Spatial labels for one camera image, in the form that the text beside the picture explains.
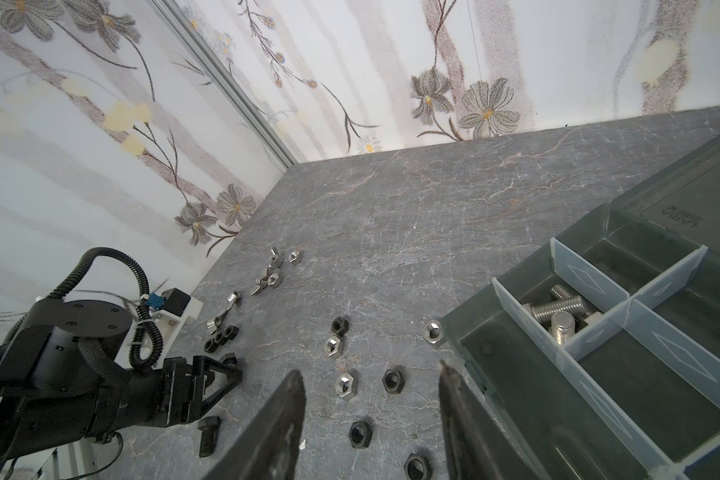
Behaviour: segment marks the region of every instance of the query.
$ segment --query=floral wallpaper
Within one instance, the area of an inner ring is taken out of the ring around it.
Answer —
[[[177,0],[300,161],[720,104],[720,0]]]
[[[92,246],[192,291],[281,176],[148,2],[0,0],[0,343]],[[137,291],[105,259],[77,295]]]

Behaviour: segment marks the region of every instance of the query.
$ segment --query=screw hole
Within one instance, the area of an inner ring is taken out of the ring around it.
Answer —
[[[408,463],[406,473],[411,480],[422,480],[424,477],[424,466],[422,465],[422,461],[418,458],[412,458]]]

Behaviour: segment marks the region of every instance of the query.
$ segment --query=robotic arm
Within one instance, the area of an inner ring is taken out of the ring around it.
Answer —
[[[115,258],[134,272],[142,300],[128,359],[115,363],[133,321],[123,307],[101,300],[65,302],[97,256]],[[0,471],[7,460],[85,437],[108,442],[128,426],[169,427],[192,423],[240,384],[242,371],[231,363],[194,356],[161,360],[163,338],[150,317],[146,275],[128,255],[93,248],[46,298],[36,302],[0,346]],[[163,294],[181,317],[189,296],[176,289]],[[144,337],[151,352],[141,358]],[[215,372],[226,384],[203,398]]]

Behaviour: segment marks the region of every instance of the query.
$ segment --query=gray marble surface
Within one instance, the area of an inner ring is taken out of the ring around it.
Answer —
[[[204,320],[232,289],[246,292],[276,245],[304,251],[282,268],[279,288],[243,299],[240,327],[214,357],[235,352],[245,379],[212,414],[222,418],[216,454],[198,458],[195,425],[124,430],[122,457],[102,478],[194,479],[214,465],[289,370],[301,370],[307,408],[298,478],[403,478],[410,452],[425,452],[447,478],[438,410],[438,360],[461,362],[422,337],[422,318],[442,316],[599,204],[622,194],[720,133],[720,108],[619,120],[489,140],[300,164],[269,197],[193,293],[205,302],[173,356],[202,353]],[[346,316],[337,360],[322,346]],[[381,376],[404,367],[406,385]],[[358,394],[333,384],[356,372]],[[369,417],[369,448],[348,429]],[[114,442],[97,447],[100,465]]]

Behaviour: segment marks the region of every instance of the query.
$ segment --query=black cable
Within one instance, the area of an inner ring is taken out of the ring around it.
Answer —
[[[10,476],[14,474],[14,467],[16,466],[17,460],[19,460],[19,457],[14,458],[14,460],[10,463],[8,471],[5,473],[5,477],[3,477],[3,480],[9,480]]]
[[[64,480],[80,480],[81,478],[86,478],[91,475],[96,475],[97,473],[102,473],[104,470],[111,467],[112,464],[115,463],[117,461],[117,459],[120,457],[120,454],[123,453],[123,436],[120,434],[120,432],[115,432],[115,436],[117,437],[118,447],[117,447],[117,455],[115,455],[115,458],[112,458],[112,462],[107,463],[105,466],[96,470],[96,472],[84,473],[83,475],[77,475],[77,477],[65,478]]]
[[[139,283],[139,296],[150,294],[150,284],[146,279],[144,270],[141,269],[141,266],[139,266],[134,259],[114,248],[98,246],[83,254],[74,270],[48,295],[48,298],[63,299],[67,293],[71,292],[72,289],[80,283],[85,274],[88,273],[90,266],[93,265],[94,259],[96,259],[97,256],[108,256],[127,265],[128,268],[134,272],[136,281]],[[134,340],[131,343],[130,351],[128,351],[128,360],[133,368],[145,370],[157,363],[157,360],[163,353],[163,336],[157,329],[157,325],[155,325],[150,318],[150,308],[144,303],[144,299],[136,306],[136,312],[139,314],[140,322],[136,325],[136,330],[134,331]],[[150,340],[152,340],[152,352],[147,358],[142,359],[141,344],[144,341],[144,333],[149,335]]]

